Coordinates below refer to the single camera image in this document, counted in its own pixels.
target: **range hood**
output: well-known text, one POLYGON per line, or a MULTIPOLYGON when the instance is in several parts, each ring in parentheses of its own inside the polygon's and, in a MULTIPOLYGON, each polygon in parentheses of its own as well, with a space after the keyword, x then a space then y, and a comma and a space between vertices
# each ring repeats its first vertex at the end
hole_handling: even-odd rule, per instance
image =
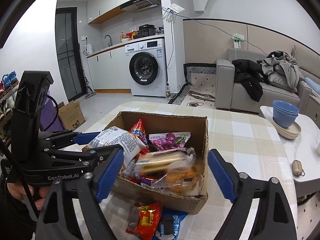
POLYGON ((127 12, 139 12, 161 5, 161 0, 131 0, 120 5, 120 9, 127 12))

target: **black jacket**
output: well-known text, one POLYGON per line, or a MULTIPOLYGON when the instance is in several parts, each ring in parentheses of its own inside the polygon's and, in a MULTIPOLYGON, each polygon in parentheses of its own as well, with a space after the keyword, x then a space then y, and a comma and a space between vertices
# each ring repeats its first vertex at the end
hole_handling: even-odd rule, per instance
POLYGON ((14 199, 0 176, 0 239, 30 240, 36 230, 26 205, 14 199))
POLYGON ((235 66, 234 81, 241 83, 250 98, 259 102, 263 95, 262 86, 259 82, 267 83, 261 66, 248 59, 233 60, 232 64, 235 66))

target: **marble table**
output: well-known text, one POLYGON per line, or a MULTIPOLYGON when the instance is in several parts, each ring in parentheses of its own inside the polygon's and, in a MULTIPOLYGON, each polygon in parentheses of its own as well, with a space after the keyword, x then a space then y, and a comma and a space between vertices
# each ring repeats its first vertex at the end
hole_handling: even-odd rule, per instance
MULTIPOLYGON (((271 121, 273 108, 261 106, 260 114, 271 121)), ((301 133, 296 139, 279 137, 289 163, 299 160, 305 171, 305 176, 293 177, 297 197, 301 197, 320 190, 320 156, 317 153, 320 130, 311 118, 303 114, 299 114, 295 122, 301 127, 301 133)))
MULTIPOLYGON (((233 113, 199 107, 177 106, 150 102, 128 102, 118 106, 88 130, 101 131, 119 111, 138 111, 167 115, 207 116, 209 149, 216 148, 235 168, 253 179, 269 180, 277 177, 287 196, 293 219, 297 224, 297 200, 290 165, 276 129, 266 119, 251 114, 233 113)), ((81 151, 82 146, 73 145, 67 150, 81 151)), ((224 199, 218 184, 208 169, 208 201, 197 215, 188 215, 182 222, 178 240, 212 240, 226 219, 231 203, 224 199)), ((129 207, 134 203, 122 195, 111 192, 100 203, 101 210, 118 239, 134 239, 125 233, 128 225, 129 207)), ((252 201, 247 222, 240 239, 247 240, 254 223, 259 199, 252 201)), ((84 236, 90 240, 78 200, 74 200, 75 212, 84 236)))

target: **gray sofa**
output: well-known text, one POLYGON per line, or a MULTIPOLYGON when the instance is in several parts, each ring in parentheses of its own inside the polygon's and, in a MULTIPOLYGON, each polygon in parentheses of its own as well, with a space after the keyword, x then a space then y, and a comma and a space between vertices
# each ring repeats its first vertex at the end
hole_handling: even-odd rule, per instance
POLYGON ((217 87, 216 108, 239 109, 258 113, 260 106, 272 106, 273 100, 282 100, 299 108, 301 114, 306 110, 311 88, 302 82, 297 86, 298 94, 274 87, 269 84, 260 83, 263 95, 259 102, 253 101, 240 83, 234 83, 235 67, 232 60, 265 59, 266 55, 249 50, 228 49, 228 60, 217 59, 217 87))

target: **food package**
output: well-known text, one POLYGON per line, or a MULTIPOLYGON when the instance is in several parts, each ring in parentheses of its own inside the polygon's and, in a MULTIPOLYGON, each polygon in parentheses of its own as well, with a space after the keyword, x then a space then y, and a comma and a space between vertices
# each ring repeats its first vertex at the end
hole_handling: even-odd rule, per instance
POLYGON ((177 240, 180 231, 180 223, 187 215, 187 212, 164 208, 155 236, 152 240, 177 240))
POLYGON ((139 175, 178 168, 191 168, 195 164, 194 149, 179 148, 160 152, 147 153, 135 164, 135 173, 139 175))
POLYGON ((203 184, 203 177, 196 168, 169 170, 162 178, 151 182, 152 188, 160 188, 162 191, 181 196, 199 195, 203 184))
POLYGON ((151 240, 160 221, 162 205, 160 202, 131 207, 126 232, 138 234, 142 240, 151 240))
POLYGON ((123 178, 129 178, 129 174, 132 172, 134 169, 134 165, 136 164, 137 160, 145 155, 146 153, 150 152, 149 146, 148 146, 148 140, 147 140, 147 135, 144 130, 144 120, 139 119, 134 126, 129 130, 129 133, 132 133, 136 135, 146 146, 144 149, 142 149, 128 164, 128 166, 125 168, 125 170, 122 172, 121 176, 123 178))
POLYGON ((150 134, 149 140, 158 151, 183 148, 191 136, 190 132, 156 133, 150 134))
POLYGON ((84 147, 84 150, 115 144, 120 144, 123 147, 124 167, 121 170, 126 168, 129 162, 142 149, 146 148, 137 136, 113 126, 99 133, 98 136, 84 147))

